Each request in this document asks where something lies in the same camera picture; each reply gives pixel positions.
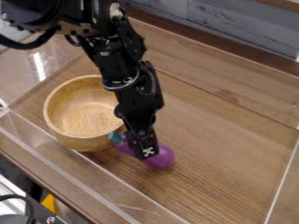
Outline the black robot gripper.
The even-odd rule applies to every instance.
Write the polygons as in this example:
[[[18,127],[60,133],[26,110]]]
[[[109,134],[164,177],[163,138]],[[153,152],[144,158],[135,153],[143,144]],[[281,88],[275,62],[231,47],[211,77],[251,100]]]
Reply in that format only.
[[[116,92],[116,116],[129,130],[128,144],[135,156],[145,160],[159,154],[153,124],[155,113],[164,106],[164,96],[153,64],[143,61],[137,72],[136,82]]]

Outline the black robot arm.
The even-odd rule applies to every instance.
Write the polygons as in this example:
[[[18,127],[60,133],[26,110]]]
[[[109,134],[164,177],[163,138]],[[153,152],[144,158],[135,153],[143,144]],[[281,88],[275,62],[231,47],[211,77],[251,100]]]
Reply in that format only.
[[[0,34],[0,45],[16,50],[42,46],[60,34],[94,63],[104,89],[117,99],[114,109],[128,130],[133,155],[145,160],[160,154],[155,113],[164,106],[151,62],[144,60],[145,38],[132,26],[117,0],[0,0],[0,19],[14,29],[38,33],[21,43]]]

